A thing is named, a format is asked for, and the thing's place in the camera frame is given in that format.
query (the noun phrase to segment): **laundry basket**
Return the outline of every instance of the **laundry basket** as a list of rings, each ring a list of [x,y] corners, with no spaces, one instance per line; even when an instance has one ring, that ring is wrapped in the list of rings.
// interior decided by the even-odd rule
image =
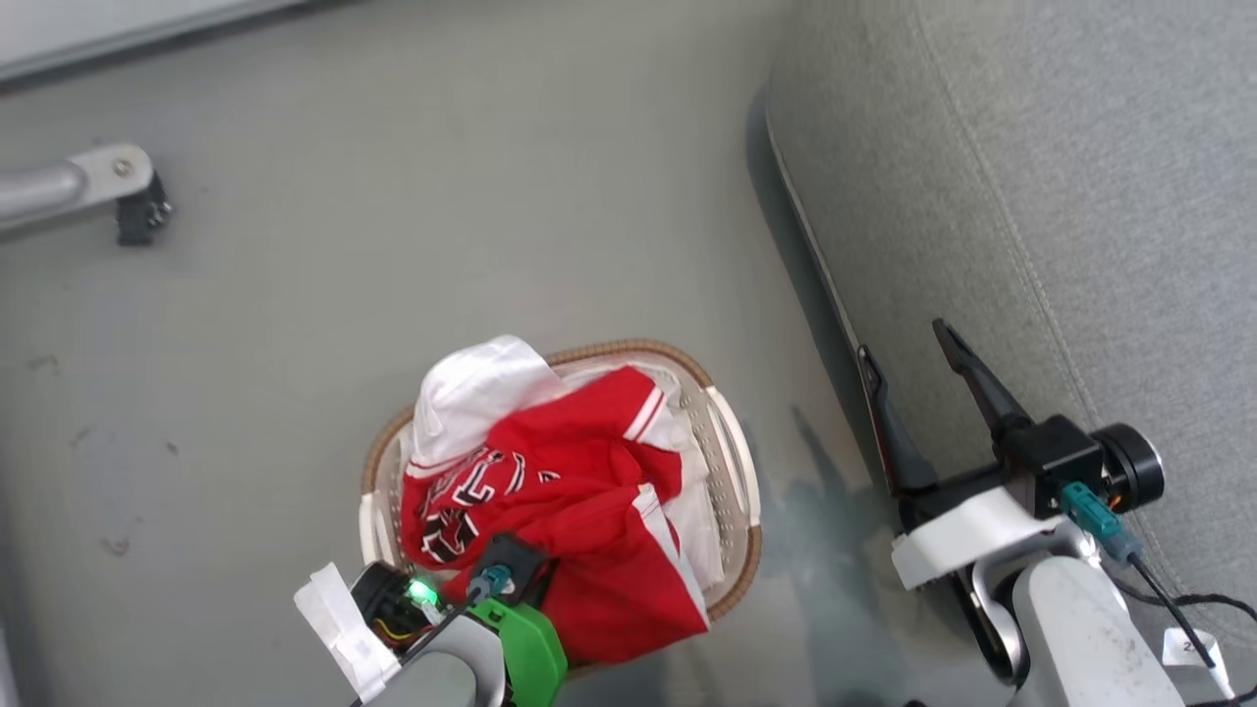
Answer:
[[[656,382],[670,379],[674,385],[680,384],[681,409],[689,414],[710,472],[708,494],[720,530],[724,581],[703,595],[713,621],[728,614],[750,589],[759,567],[759,486],[742,426],[706,371],[681,351],[647,340],[573,348],[547,356],[546,361],[564,379],[632,366]],[[367,562],[383,560],[407,570],[414,565],[397,543],[401,482],[407,462],[401,453],[401,435],[409,434],[414,414],[414,409],[403,410],[371,445],[358,508],[362,559]]]

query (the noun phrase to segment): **white stripe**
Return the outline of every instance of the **white stripe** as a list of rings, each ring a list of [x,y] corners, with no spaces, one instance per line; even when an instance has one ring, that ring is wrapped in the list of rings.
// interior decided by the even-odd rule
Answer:
[[[440,476],[440,474],[444,474],[445,472],[447,472],[449,469],[453,469],[455,464],[460,464],[463,462],[466,462],[469,457],[470,457],[470,454],[468,457],[461,457],[461,458],[454,459],[451,462],[441,462],[440,464],[437,464],[435,467],[422,467],[422,465],[420,465],[419,462],[415,460],[414,457],[411,457],[409,460],[406,460],[406,476],[414,477],[414,478],[417,478],[417,479],[426,479],[426,478],[431,478],[431,477],[435,477],[435,476]]]
[[[642,425],[641,431],[637,433],[637,437],[632,438],[632,440],[641,442],[641,438],[645,437],[647,431],[650,431],[650,426],[654,425],[655,420],[659,419],[659,413],[666,409],[667,405],[664,404],[664,400],[660,400],[657,404],[655,404],[655,409],[650,411],[650,419],[646,420],[646,424]]]
[[[706,600],[703,599],[699,580],[694,576],[694,567],[690,566],[690,561],[672,542],[672,531],[667,525],[664,511],[659,507],[659,496],[655,493],[655,487],[649,483],[642,484],[641,492],[637,494],[637,498],[634,498],[632,504],[637,508],[637,513],[641,515],[641,525],[646,527],[646,532],[655,538],[659,548],[664,551],[664,557],[667,557],[672,569],[681,577],[681,584],[685,585],[685,591],[690,595],[690,601],[694,603],[694,610],[703,616],[703,624],[710,628],[711,623],[706,615]]]
[[[507,493],[514,493],[524,487],[524,455],[519,452],[512,452],[515,457],[515,474],[510,477],[510,486],[507,487]]]
[[[685,420],[683,428],[683,425],[678,423],[676,418],[672,415],[672,410],[667,406],[667,401],[664,401],[664,404],[659,406],[659,411],[655,413],[654,419],[651,419],[650,424],[646,425],[646,429],[641,430],[641,434],[637,435],[637,442],[641,444],[649,444],[657,449],[681,452],[689,444],[698,444],[694,442],[693,433],[689,433],[689,420]]]
[[[358,503],[358,540],[362,543],[362,561],[368,565],[380,559],[380,547],[388,541],[387,531],[377,532],[377,526],[372,523],[377,516],[380,513],[376,512],[376,492],[363,493],[362,501]],[[3,647],[0,647],[0,652],[4,652]]]
[[[1223,697],[1226,697],[1227,699],[1234,699],[1236,691],[1231,689],[1231,681],[1229,678],[1227,678],[1227,669],[1217,660],[1214,660],[1214,663],[1217,664],[1209,668],[1209,677],[1212,677],[1213,682],[1217,683],[1218,689],[1222,691]]]
[[[651,389],[650,395],[646,396],[646,401],[642,403],[641,409],[637,410],[637,416],[632,419],[632,424],[625,430],[625,439],[635,440],[641,430],[646,429],[646,424],[650,423],[651,413],[655,411],[655,405],[659,405],[660,400],[664,398],[664,391],[655,386]]]

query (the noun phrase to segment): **metal bracket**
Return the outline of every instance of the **metal bracket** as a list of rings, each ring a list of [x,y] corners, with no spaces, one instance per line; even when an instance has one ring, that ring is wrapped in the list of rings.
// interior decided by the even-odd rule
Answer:
[[[994,663],[991,665],[996,677],[1006,684],[1019,686],[1026,681],[1026,676],[1029,673],[1029,655],[1026,653],[1026,642],[1017,626],[1017,619],[1013,618],[1007,606],[993,599],[989,581],[993,571],[1001,565],[1042,551],[1082,560],[1091,565],[1095,571],[1102,574],[1100,552],[1095,540],[1068,521],[1061,522],[1050,533],[1027,537],[1011,547],[978,560],[967,572],[967,584],[970,587],[969,599],[973,601],[973,608],[983,625],[988,629],[987,638],[998,642],[997,647],[1008,659],[1007,665],[996,665]]]
[[[148,155],[118,143],[0,174],[0,230],[109,201],[118,203],[119,245],[151,245],[173,211]]]

